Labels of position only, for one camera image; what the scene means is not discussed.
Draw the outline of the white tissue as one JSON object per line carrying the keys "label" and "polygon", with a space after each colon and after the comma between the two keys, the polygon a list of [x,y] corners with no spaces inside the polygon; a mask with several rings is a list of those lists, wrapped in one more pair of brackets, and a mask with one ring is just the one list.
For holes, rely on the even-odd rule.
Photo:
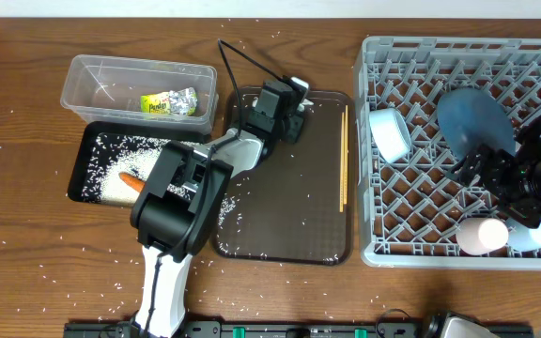
{"label": "white tissue", "polygon": [[304,99],[300,104],[299,104],[299,107],[298,107],[298,111],[299,112],[303,112],[307,106],[311,106],[313,105],[313,102],[311,102],[310,100],[308,99]]}

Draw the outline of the yellow green snack packet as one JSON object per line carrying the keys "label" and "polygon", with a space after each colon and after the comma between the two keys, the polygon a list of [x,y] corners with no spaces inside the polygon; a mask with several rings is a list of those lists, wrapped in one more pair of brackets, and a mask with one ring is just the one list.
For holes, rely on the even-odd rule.
{"label": "yellow green snack packet", "polygon": [[144,95],[140,98],[140,107],[142,113],[162,114],[171,113],[170,98],[168,92]]}

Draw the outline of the orange carrot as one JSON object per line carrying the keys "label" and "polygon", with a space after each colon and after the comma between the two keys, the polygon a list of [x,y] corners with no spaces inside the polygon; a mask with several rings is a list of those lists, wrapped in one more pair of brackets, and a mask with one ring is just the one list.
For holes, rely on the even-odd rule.
{"label": "orange carrot", "polygon": [[118,176],[127,186],[129,186],[136,192],[141,192],[145,187],[145,182],[143,180],[129,173],[121,172],[118,174]]}

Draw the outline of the light blue rice bowl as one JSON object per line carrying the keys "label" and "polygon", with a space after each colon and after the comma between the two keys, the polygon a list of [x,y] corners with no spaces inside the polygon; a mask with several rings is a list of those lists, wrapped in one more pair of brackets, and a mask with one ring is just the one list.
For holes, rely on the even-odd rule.
{"label": "light blue rice bowl", "polygon": [[394,163],[411,151],[411,138],[404,117],[395,108],[369,113],[369,127],[380,156]]}

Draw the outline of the blue cup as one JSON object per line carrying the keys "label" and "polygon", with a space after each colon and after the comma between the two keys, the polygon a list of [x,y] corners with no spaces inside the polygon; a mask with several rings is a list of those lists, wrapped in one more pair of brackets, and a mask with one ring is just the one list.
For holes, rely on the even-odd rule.
{"label": "blue cup", "polygon": [[507,245],[518,252],[541,249],[541,223],[537,228],[529,228],[509,218],[505,225],[509,228]]}

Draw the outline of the blue plate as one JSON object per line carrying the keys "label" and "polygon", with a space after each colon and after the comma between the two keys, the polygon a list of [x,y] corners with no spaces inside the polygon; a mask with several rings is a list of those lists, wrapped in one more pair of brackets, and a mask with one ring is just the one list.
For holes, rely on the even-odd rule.
{"label": "blue plate", "polygon": [[440,131],[457,160],[481,144],[516,154],[511,121],[486,92],[468,87],[448,92],[440,98],[436,112]]}

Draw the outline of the pink cup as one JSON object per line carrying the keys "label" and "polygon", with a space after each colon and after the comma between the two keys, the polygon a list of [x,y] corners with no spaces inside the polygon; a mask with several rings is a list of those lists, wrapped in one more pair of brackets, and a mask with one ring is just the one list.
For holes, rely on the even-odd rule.
{"label": "pink cup", "polygon": [[502,248],[509,239],[505,223],[494,218],[467,218],[456,232],[456,242],[466,254],[489,254]]}

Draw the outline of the wooden chopstick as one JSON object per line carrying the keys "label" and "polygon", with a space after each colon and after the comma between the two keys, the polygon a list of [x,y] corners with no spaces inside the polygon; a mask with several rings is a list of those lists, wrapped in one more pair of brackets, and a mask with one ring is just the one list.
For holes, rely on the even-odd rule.
{"label": "wooden chopstick", "polygon": [[348,204],[348,106],[345,106],[343,118],[343,206]]}
{"label": "wooden chopstick", "polygon": [[344,155],[343,155],[343,146],[344,146],[344,122],[345,122],[345,114],[342,112],[341,114],[341,124],[340,124],[340,173],[339,173],[339,212],[344,212]]}

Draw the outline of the silver foil wrapper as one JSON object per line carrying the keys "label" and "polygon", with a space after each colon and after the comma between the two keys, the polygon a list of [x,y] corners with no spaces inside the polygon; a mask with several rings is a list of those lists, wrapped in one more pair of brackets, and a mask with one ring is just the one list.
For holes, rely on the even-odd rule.
{"label": "silver foil wrapper", "polygon": [[179,91],[169,91],[169,112],[172,115],[193,115],[197,107],[197,94],[193,87]]}

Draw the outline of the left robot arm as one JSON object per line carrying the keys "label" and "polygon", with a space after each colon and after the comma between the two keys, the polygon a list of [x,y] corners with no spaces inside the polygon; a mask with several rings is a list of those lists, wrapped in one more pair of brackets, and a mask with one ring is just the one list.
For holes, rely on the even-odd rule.
{"label": "left robot arm", "polygon": [[224,136],[198,146],[170,141],[162,147],[131,210],[145,258],[142,304],[131,336],[176,334],[186,314],[191,261],[209,240],[229,181],[268,158],[278,142],[298,141],[308,91],[297,77],[267,81],[255,106]]}

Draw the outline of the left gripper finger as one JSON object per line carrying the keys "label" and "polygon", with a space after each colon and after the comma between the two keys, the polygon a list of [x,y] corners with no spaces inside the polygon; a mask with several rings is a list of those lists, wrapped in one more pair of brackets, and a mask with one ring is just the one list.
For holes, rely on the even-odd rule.
{"label": "left gripper finger", "polygon": [[283,120],[283,136],[282,140],[289,144],[294,144],[297,139],[297,131],[295,130],[295,126],[293,125],[292,119],[290,117],[287,117]]}
{"label": "left gripper finger", "polygon": [[295,114],[293,116],[293,131],[294,131],[294,141],[293,143],[297,143],[300,136],[301,131],[303,128],[303,124],[305,122],[305,115],[303,114]]}

